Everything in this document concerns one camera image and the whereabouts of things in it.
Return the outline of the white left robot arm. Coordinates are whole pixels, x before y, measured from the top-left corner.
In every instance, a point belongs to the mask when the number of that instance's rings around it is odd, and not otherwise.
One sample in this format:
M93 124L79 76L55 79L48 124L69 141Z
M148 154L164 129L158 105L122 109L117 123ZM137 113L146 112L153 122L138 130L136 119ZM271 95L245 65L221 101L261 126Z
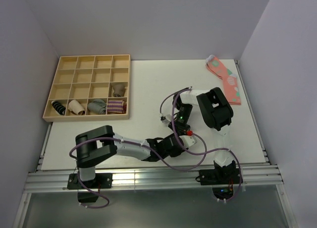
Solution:
M105 125L81 133L75 137L76 164L79 170L79 183L85 188L93 188L98 183L96 165L115 156L126 156L145 162L157 162L167 157L177 157L184 152L174 134L168 137L134 140L125 138Z

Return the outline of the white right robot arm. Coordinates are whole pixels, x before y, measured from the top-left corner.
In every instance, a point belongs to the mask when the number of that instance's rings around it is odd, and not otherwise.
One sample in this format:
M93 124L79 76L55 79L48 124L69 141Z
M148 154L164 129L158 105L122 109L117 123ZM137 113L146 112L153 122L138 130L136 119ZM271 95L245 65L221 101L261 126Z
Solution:
M214 177L219 183L226 183L239 172L236 160L230 152L229 129L233 118L233 109L220 88L209 91L185 88L173 94L172 114L169 127L174 133L177 144L187 151L183 135L188 135L190 126L187 124L193 106L199 107L203 121L211 129L215 148Z

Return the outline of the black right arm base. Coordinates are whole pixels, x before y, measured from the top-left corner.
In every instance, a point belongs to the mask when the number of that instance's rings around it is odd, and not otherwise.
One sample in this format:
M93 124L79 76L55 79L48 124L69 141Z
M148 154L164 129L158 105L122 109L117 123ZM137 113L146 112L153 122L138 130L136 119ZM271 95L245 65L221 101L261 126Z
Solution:
M235 161L227 166L220 166L214 162L214 169L199 170L199 175L195 181L202 186L212 186L212 192L217 201L223 203L234 197L234 185L241 188L243 183L242 173L236 168Z

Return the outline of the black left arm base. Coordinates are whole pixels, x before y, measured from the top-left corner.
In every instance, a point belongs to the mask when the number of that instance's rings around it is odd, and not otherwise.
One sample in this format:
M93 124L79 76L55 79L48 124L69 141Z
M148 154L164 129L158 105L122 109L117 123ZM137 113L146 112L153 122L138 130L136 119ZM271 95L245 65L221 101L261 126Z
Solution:
M71 173L68 178L67 190L78 190L77 200L81 205L92 207L93 203L97 202L98 198L106 200L107 206L109 199L101 195L101 189L110 189L112 186L112 173L97 173L95 178L90 181L78 180L77 173Z

